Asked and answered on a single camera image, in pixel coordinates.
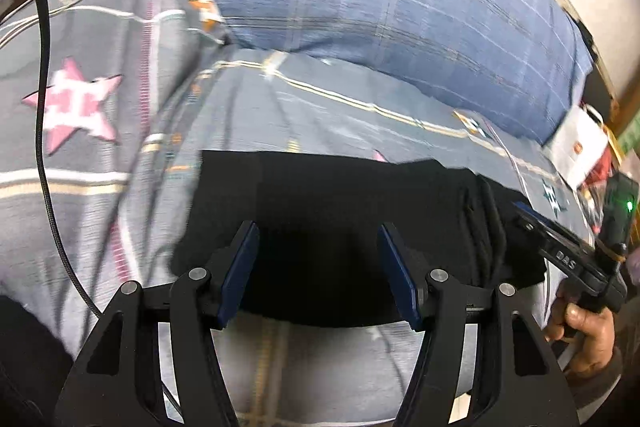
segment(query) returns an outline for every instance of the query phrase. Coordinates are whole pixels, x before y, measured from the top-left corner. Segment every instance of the pink stripe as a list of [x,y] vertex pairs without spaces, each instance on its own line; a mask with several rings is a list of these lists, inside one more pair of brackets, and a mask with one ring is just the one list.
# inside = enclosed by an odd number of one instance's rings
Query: pink stripe
[[[146,17],[152,19],[154,16],[154,5],[151,1],[146,6]],[[149,55],[151,52],[151,32],[152,24],[143,25],[142,29],[142,49],[140,50],[140,126],[142,136],[149,133]]]
[[122,241],[120,239],[120,227],[118,222],[113,221],[111,225],[111,251],[113,253],[113,260],[116,264],[116,273],[120,282],[125,282],[131,279],[131,272],[129,270],[129,263],[124,255],[124,248],[122,247]]

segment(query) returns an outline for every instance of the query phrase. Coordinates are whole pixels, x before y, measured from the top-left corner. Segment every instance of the black folded cloth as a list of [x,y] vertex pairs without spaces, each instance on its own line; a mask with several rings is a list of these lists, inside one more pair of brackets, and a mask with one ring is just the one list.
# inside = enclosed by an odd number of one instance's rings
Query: black folded cloth
[[519,192],[446,169],[364,158],[203,151],[202,170],[175,275],[203,266],[245,219],[260,250],[241,308],[322,327],[401,320],[376,251],[392,222],[405,244],[460,282],[517,288],[541,282],[545,264],[512,227]]

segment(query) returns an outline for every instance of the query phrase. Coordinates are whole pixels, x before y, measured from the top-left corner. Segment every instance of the black cable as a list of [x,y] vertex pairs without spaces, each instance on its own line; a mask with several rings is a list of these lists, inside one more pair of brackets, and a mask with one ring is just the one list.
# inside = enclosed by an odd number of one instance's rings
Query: black cable
[[[36,108],[36,165],[38,167],[38,177],[40,178],[40,185],[42,186],[42,195],[44,197],[45,208],[47,209],[47,217],[49,218],[51,234],[53,235],[53,241],[56,244],[60,261],[62,261],[62,266],[65,267],[66,274],[84,303],[99,319],[100,316],[102,316],[102,312],[98,309],[98,306],[95,305],[92,298],[87,294],[84,287],[82,287],[82,283],[78,280],[78,276],[76,275],[76,272],[74,272],[68,256],[66,256],[65,247],[62,245],[62,240],[60,239],[60,231],[58,230],[56,216],[53,213],[53,204],[51,203],[51,194],[49,192],[49,182],[47,182],[47,174],[44,169],[44,159],[42,156],[42,131],[44,127],[47,81],[49,79],[51,29],[49,25],[49,1],[35,0],[35,3],[40,27],[40,76],[38,78],[38,106]],[[161,383],[162,392],[166,396],[167,400],[171,403],[178,414],[182,416],[182,410],[180,409],[180,405],[177,400],[174,398],[174,395],[168,390],[164,382]]]

